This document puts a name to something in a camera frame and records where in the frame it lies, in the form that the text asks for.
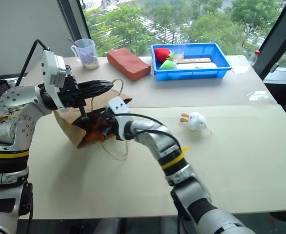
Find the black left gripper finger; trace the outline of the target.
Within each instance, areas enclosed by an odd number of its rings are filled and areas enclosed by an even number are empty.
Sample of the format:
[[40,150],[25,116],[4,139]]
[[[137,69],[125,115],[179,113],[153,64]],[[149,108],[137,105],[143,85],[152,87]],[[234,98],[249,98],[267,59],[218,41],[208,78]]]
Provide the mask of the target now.
[[93,98],[97,97],[109,90],[111,90],[113,85],[100,85],[100,86],[95,86],[95,85],[87,85],[87,86],[79,86],[79,99],[80,100],[85,100],[88,98]]
[[113,86],[113,83],[107,80],[90,80],[78,84],[78,88],[83,90],[110,90]]

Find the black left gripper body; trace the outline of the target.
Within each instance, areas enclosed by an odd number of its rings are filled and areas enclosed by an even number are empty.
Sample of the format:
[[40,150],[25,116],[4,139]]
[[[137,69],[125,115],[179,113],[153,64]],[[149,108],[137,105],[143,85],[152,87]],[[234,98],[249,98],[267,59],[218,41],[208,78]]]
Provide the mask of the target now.
[[84,108],[86,102],[82,98],[82,92],[78,87],[78,83],[73,76],[70,66],[66,65],[65,68],[66,76],[64,85],[60,88],[60,92],[58,93],[59,98],[65,107],[79,108],[81,120],[87,121],[87,114]]

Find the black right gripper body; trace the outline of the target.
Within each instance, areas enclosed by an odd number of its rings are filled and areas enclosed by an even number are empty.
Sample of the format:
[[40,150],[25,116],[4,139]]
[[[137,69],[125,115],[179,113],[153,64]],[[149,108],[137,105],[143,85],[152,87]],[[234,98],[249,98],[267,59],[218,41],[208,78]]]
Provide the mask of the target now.
[[118,135],[118,123],[111,110],[98,110],[99,141],[105,141]]

